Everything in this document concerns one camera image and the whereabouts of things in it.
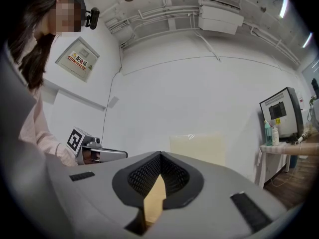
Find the long dark hair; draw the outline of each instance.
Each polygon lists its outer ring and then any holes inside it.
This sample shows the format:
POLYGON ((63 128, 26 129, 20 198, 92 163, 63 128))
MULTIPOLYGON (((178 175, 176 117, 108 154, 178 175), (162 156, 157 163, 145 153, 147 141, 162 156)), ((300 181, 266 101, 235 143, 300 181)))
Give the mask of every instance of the long dark hair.
MULTIPOLYGON (((32 38, 34 28, 50 9, 55 7, 55 3, 56 0, 33 0, 26 7, 21 20, 8 38, 8 46, 15 63, 18 63, 26 44, 32 38)), ((53 34, 42 36, 34 49, 22 58, 19 70, 28 82, 30 90, 38 89, 43 84, 45 64, 54 38, 53 34)))

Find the screen display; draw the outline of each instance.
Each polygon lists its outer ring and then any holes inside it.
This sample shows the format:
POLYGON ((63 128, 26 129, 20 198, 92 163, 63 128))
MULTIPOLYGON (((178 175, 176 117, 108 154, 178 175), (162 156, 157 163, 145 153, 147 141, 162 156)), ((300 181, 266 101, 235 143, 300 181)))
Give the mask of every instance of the screen display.
POLYGON ((274 106, 269 107, 270 117, 272 120, 286 116, 286 110, 283 102, 279 102, 274 106))

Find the wall-mounted air conditioner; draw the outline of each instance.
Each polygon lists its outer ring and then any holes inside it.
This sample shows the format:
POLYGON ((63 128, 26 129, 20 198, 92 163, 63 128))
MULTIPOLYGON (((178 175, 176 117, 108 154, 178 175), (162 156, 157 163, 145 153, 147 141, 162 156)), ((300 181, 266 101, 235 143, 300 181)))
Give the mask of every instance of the wall-mounted air conditioner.
POLYGON ((198 0, 198 26, 203 30, 235 34, 244 17, 240 5, 231 0, 198 0))

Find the cable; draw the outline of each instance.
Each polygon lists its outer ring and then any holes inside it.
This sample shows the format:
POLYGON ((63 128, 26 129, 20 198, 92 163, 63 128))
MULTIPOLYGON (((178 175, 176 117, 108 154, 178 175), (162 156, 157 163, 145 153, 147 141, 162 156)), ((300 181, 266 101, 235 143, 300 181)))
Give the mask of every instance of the cable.
POLYGON ((272 180, 272 178, 270 178, 270 180, 271 180, 271 184, 274 186, 274 187, 280 187, 281 185, 284 185, 286 182, 288 182, 292 177, 293 177, 293 175, 294 175, 294 172, 295 172, 295 170, 297 169, 297 165, 295 166, 295 168, 294 168, 294 170, 293 170, 293 172, 291 173, 291 176, 290 176, 290 178, 289 179, 287 179, 285 182, 283 182, 282 184, 279 184, 279 185, 275 185, 274 184, 274 182, 273 182, 273 180, 272 180))
MULTIPOLYGON (((195 15, 193 14, 193 21, 194 21, 194 28, 195 28, 195 15)), ((192 27, 192 24, 191 24, 191 16, 189 16, 189 22, 190 22, 190 28, 193 28, 192 27)), ((196 36, 198 36, 199 38, 201 38, 208 46, 208 48, 210 49, 210 52, 213 53, 215 56, 216 56, 216 59, 220 61, 220 57, 217 55, 216 51, 214 50, 214 48, 210 45, 210 43, 200 34, 198 33, 196 30, 194 30, 194 34, 196 36)))
POLYGON ((307 120, 308 121, 311 121, 311 119, 313 118, 313 116, 315 115, 314 114, 314 101, 311 99, 310 100, 310 106, 309 106, 309 112, 308 112, 308 115, 307 115, 307 120))
POLYGON ((121 60, 121 47, 119 47, 119 51, 120 51, 120 63, 121 63, 121 67, 119 69, 119 71, 113 76, 112 81, 111 81, 111 87, 110 87, 110 93, 109 93, 109 98, 108 98, 108 103, 106 105, 105 108, 105 114, 104 114, 104 120, 103 120, 103 131, 102 131, 102 139, 101 139, 101 145, 103 142, 103 136, 104 136, 104 126, 105 126, 105 119, 106 119, 106 112, 108 111, 108 106, 109 106, 109 100, 110 100, 110 96, 111 96, 111 91, 112 91, 112 84, 113 84, 113 80, 115 78, 115 76, 117 76, 117 74, 121 71, 122 69, 122 60, 121 60))

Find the ceiling light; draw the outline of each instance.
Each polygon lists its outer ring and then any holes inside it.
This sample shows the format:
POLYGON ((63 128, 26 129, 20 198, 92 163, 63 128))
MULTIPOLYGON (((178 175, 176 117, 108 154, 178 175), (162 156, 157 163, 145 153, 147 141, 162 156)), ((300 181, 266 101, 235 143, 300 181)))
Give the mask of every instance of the ceiling light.
POLYGON ((288 1, 289 0, 283 0, 283 5, 281 6, 281 10, 280 10, 280 14, 279 14, 279 16, 281 18, 283 18, 285 16, 285 12, 286 12, 286 9, 287 9, 288 1))
POLYGON ((309 43, 310 38, 312 37, 313 33, 310 33, 310 35, 308 36, 307 41, 305 42, 305 44, 303 45, 303 48, 305 48, 305 46, 309 43))
POLYGON ((318 62, 319 62, 319 60, 314 64, 314 66, 312 66, 312 68, 315 67, 318 62))

